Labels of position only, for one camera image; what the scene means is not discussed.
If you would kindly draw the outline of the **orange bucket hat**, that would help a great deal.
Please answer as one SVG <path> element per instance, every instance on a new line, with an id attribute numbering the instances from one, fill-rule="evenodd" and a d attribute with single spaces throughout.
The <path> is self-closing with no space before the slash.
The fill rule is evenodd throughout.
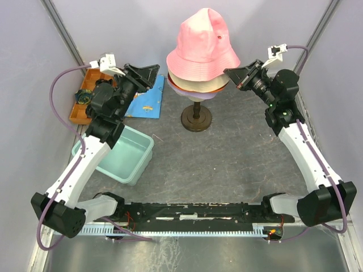
<path id="1" fill-rule="evenodd" d="M 217 93 L 217 92 L 220 92 L 220 91 L 222 91 L 225 87 L 227 86 L 227 84 L 226 85 L 224 85 L 224 86 L 222 86 L 221 88 L 219 88 L 219 89 L 217 89 L 217 90 L 213 90 L 213 91 L 189 91 L 189 90 L 185 90 L 185 89 L 182 89 L 182 88 L 180 88 L 179 86 L 177 86 L 175 83 L 174 83 L 174 85 L 171 85 L 171 87 L 175 87 L 177 90 L 179 90 L 179 91 L 185 91 L 185 92 L 189 92 L 189 93 L 191 93 L 191 92 L 196 92 L 196 93 L 201 93 L 201 94 L 207 94 L 207 93 Z"/>

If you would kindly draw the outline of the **blue printed cloth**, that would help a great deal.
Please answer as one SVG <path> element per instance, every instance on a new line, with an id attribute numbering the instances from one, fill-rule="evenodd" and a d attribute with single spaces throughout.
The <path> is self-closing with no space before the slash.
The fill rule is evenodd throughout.
<path id="1" fill-rule="evenodd" d="M 159 119 L 164 90 L 164 75 L 158 75 L 154 87 L 145 93 L 136 93 L 125 117 Z"/>

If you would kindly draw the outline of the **purple bucket hat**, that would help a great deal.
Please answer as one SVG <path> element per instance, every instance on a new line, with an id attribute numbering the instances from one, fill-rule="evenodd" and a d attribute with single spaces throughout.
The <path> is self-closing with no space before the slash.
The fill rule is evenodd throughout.
<path id="1" fill-rule="evenodd" d="M 190 92 L 177 88 L 177 86 L 173 85 L 171 82 L 167 82 L 168 85 L 180 96 L 185 96 L 192 101 L 201 102 L 204 100 L 210 100 L 217 96 L 218 92 L 208 92 L 208 93 L 200 93 L 200 92 Z"/>

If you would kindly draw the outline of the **pink bucket hat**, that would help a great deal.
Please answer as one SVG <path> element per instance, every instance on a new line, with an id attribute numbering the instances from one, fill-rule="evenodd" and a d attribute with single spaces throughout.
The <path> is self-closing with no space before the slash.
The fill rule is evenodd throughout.
<path id="1" fill-rule="evenodd" d="M 176 48 L 168 54 L 166 64 L 176 77 L 195 82 L 212 80 L 224 69 L 238 67 L 240 59 L 221 14 L 202 8 L 182 22 Z"/>

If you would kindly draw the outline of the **cream mannequin head stand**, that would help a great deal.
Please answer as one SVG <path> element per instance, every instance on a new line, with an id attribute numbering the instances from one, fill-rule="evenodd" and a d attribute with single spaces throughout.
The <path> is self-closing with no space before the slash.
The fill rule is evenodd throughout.
<path id="1" fill-rule="evenodd" d="M 210 110 L 201 105 L 200 102 L 194 102 L 192 105 L 186 107 L 181 113 L 181 124 L 188 131 L 205 131 L 211 123 L 212 114 Z"/>

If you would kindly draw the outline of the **wooden compartment tray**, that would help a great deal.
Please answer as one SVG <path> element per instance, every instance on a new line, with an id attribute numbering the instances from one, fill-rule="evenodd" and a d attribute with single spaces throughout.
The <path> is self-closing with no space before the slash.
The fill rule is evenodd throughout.
<path id="1" fill-rule="evenodd" d="M 111 80 L 113 86 L 114 87 L 116 86 L 116 82 L 114 81 L 112 76 L 101 73 L 99 69 L 88 69 L 84 77 L 84 80 L 81 84 L 81 87 L 79 89 L 92 91 L 96 86 L 97 80 L 106 81 L 106 82 L 109 82 Z M 88 104 L 80 104 L 78 99 L 76 99 L 76 102 L 74 103 L 73 108 L 71 110 L 69 120 L 74 124 L 88 125 L 91 122 L 91 118 L 87 117 L 86 114 L 87 106 Z"/>

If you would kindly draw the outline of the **teal plastic basket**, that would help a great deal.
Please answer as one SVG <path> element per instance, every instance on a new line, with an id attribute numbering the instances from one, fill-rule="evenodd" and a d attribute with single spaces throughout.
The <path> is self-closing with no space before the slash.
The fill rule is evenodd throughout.
<path id="1" fill-rule="evenodd" d="M 129 126 L 125 126 L 110 148 L 105 142 L 92 136 L 82 135 L 86 147 L 78 141 L 73 149 L 74 157 L 83 151 L 84 158 L 71 174 L 69 181 L 82 188 L 95 170 L 118 181 L 133 186 L 144 172 L 153 155 L 154 140 Z"/>

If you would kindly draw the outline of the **dark red hat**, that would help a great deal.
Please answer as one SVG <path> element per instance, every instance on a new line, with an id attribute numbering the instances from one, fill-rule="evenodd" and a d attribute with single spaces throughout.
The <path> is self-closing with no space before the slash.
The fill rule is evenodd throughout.
<path id="1" fill-rule="evenodd" d="M 174 85 L 169 73 L 167 74 L 167 77 L 168 77 L 168 81 L 170 82 L 170 84 Z"/>

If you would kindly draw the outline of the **beige bucket hat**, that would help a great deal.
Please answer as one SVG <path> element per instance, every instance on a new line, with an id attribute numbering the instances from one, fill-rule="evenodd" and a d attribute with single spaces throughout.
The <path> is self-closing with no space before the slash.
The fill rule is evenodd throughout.
<path id="1" fill-rule="evenodd" d="M 189 92 L 208 93 L 214 92 L 224 88 L 228 84 L 229 78 L 226 75 L 219 75 L 208 81 L 191 81 L 178 78 L 170 69 L 168 69 L 168 76 L 171 78 L 174 85 L 182 90 Z"/>

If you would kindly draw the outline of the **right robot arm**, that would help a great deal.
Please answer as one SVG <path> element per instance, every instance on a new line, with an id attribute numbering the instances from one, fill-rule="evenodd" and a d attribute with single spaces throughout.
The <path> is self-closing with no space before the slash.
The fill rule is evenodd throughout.
<path id="1" fill-rule="evenodd" d="M 281 214 L 290 215 L 300 218 L 308 227 L 328 227 L 330 222 L 341 219 L 340 232 L 345 232 L 357 189 L 332 169 L 310 135 L 295 100 L 299 76 L 282 69 L 270 78 L 258 59 L 245 67 L 225 69 L 224 74 L 237 89 L 253 91 L 266 103 L 265 120 L 291 153 L 306 183 L 308 194 L 304 197 L 286 193 L 264 197 L 266 204 L 260 208 L 261 217 L 272 222 Z"/>

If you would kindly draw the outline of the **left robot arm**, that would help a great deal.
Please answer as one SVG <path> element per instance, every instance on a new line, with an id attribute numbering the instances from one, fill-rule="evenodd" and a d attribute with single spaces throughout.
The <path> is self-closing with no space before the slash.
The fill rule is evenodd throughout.
<path id="1" fill-rule="evenodd" d="M 122 69 L 108 70 L 112 82 L 96 84 L 86 109 L 92 121 L 85 136 L 77 136 L 81 147 L 57 181 L 45 193 L 35 193 L 31 198 L 39 226 L 74 238 L 88 222 L 102 217 L 119 221 L 125 216 L 124 199 L 113 193 L 78 200 L 98 164 L 121 137 L 123 118 L 135 94 L 154 87 L 159 69 L 159 65 L 135 67 L 127 63 Z"/>

